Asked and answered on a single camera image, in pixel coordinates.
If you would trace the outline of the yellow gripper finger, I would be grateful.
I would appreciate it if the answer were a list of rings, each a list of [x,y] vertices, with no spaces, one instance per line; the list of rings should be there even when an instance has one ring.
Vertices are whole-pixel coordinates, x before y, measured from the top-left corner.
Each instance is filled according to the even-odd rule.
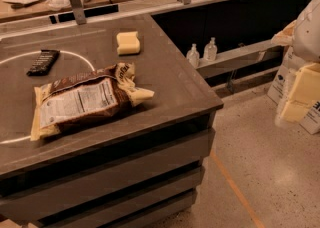
[[[304,105],[299,102],[282,101],[279,104],[279,119],[282,122],[300,122],[310,109],[310,105]]]
[[[289,100],[305,105],[313,105],[320,100],[319,63],[311,63],[298,70],[289,94]]]

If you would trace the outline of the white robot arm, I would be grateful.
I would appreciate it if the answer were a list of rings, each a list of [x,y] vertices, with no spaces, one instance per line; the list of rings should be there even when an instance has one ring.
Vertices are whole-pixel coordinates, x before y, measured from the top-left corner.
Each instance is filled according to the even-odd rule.
[[[320,100],[320,0],[311,0],[271,42],[287,46],[294,57],[303,60],[299,68],[290,68],[285,76],[275,120],[279,126],[299,123]]]

